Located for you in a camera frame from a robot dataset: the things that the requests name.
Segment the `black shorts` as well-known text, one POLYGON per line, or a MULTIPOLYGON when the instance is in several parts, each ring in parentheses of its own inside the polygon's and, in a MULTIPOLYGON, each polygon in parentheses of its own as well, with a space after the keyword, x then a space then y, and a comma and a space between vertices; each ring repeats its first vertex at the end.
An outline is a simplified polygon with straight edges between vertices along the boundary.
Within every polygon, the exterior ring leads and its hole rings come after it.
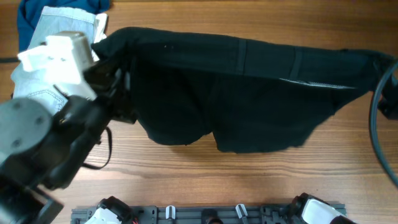
POLYGON ((121 59, 134 117, 158 144, 214 135, 223 152, 272 152, 304 144, 351 101, 374 91, 393 58, 225 35, 119 29, 92 46, 121 59))

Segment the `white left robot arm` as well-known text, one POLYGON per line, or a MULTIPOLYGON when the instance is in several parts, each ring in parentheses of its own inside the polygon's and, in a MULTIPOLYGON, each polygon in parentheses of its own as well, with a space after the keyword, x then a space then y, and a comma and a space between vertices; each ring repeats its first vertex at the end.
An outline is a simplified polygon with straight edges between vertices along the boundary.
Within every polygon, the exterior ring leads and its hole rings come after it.
POLYGON ((120 57, 95 62, 82 32, 50 35, 19 60, 67 102, 56 113, 30 98, 1 105, 1 222, 50 223, 63 206, 48 191, 70 185, 111 120, 134 122, 131 74, 120 57))

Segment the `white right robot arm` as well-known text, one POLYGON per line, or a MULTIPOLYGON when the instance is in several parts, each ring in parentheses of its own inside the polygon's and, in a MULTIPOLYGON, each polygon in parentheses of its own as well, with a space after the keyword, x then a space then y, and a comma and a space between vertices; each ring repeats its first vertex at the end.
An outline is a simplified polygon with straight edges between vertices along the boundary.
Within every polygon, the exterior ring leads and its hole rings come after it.
MULTIPOLYGON (((369 137, 375 156, 380 163, 382 169, 388 176, 389 180, 397 186, 397 175, 389 165, 387 158, 385 157, 382 147, 379 142, 377 132, 377 110, 381 104, 381 95, 384 87, 389 80, 392 79, 392 75, 397 70, 397 60, 393 60, 391 65, 388 66, 387 70, 383 73, 377 87, 372 95, 371 104, 369 107, 369 137)), ((346 215, 337 211, 330 204, 312 197, 299 196, 296 201, 293 201, 291 207, 296 206, 297 209, 293 208, 290 210, 294 215, 298 215, 304 223, 308 224, 331 224, 331 223, 353 223, 352 220, 347 218, 346 215)))

